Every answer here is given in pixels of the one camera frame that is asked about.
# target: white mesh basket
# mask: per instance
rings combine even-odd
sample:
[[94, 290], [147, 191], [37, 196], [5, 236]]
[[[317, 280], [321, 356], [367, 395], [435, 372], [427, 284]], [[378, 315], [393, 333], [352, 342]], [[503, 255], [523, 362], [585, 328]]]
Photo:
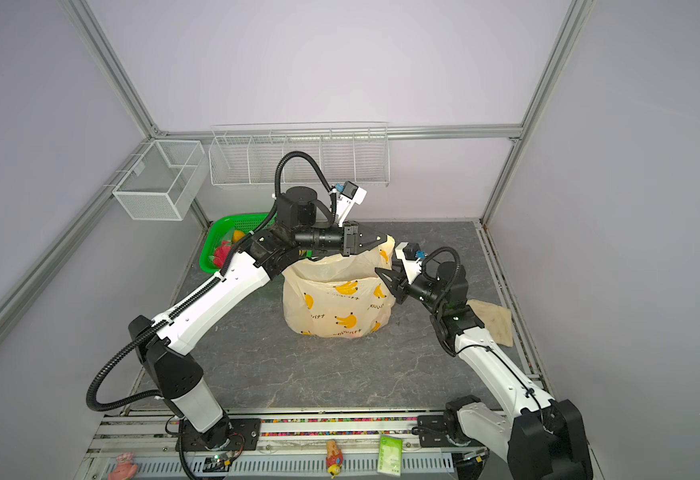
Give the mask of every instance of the white mesh basket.
[[[284, 128], [224, 130], [209, 146], [211, 183], [221, 188], [272, 186], [275, 167], [288, 152], [301, 150], [312, 156], [329, 184], [351, 180], [356, 184], [390, 183], [390, 151], [387, 126], [374, 124], [352, 128]], [[299, 159], [283, 170], [286, 184], [319, 184], [310, 165]]]
[[198, 140], [153, 140], [113, 195], [134, 220], [182, 220], [208, 174]]

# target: green plastic basket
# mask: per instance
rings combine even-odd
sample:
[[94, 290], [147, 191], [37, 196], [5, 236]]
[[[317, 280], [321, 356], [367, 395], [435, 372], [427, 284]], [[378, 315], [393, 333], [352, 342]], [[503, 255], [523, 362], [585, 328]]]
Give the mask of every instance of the green plastic basket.
[[267, 217], [267, 214], [248, 214], [248, 215], [231, 215], [221, 218], [214, 222], [209, 228], [209, 235], [206, 237], [206, 242], [203, 245], [201, 257], [198, 260], [201, 270], [207, 274], [218, 272], [219, 269], [209, 260], [210, 256], [214, 255], [216, 247], [221, 245], [221, 239], [230, 230], [240, 230], [241, 232], [250, 232], [254, 230], [262, 220]]

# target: banana illustration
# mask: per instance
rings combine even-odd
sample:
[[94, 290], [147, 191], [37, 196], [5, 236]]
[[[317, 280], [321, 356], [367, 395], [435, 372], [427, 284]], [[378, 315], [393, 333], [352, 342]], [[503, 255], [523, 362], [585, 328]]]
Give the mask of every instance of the banana illustration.
[[353, 280], [352, 282], [347, 282], [344, 285], [335, 286], [334, 288], [342, 295], [352, 295], [357, 292], [357, 281]]
[[350, 312], [349, 316], [345, 316], [345, 318], [342, 318], [340, 316], [335, 316], [334, 318], [339, 320], [337, 322], [337, 325], [341, 325], [344, 328], [348, 328], [348, 329], [351, 329], [357, 323], [357, 318], [355, 318], [355, 315], [353, 315], [352, 312]]

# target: green tissue packet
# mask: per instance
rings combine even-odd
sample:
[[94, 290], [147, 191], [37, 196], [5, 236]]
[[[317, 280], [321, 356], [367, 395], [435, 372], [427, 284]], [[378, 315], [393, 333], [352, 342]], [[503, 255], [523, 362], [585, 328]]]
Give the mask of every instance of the green tissue packet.
[[379, 439], [379, 463], [377, 473], [384, 475], [401, 476], [401, 464], [403, 463], [403, 440], [388, 435]]

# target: white wall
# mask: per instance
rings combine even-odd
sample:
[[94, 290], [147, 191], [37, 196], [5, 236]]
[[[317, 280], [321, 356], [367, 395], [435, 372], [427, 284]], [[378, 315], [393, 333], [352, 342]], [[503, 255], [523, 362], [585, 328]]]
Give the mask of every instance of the white wall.
[[[389, 187], [368, 187], [363, 204], [353, 206], [355, 220], [381, 218], [477, 218], [491, 195], [510, 146], [506, 138], [393, 140]], [[292, 162], [304, 162], [293, 159]], [[313, 186], [323, 190], [320, 185]], [[211, 220], [267, 212], [272, 187], [222, 190], [206, 182], [198, 195]], [[318, 193], [330, 205], [325, 192]]]
[[[128, 324], [166, 309], [197, 223], [137, 222], [112, 201], [105, 217], [0, 344], [0, 478], [72, 478], [102, 413], [86, 408], [91, 380], [129, 340]], [[128, 395], [130, 354], [100, 401]]]
[[606, 478], [700, 478], [700, 2], [597, 2], [489, 227]]
[[141, 141], [55, 0], [0, 0], [0, 298]]
[[90, 0], [157, 124], [517, 124], [570, 0]]

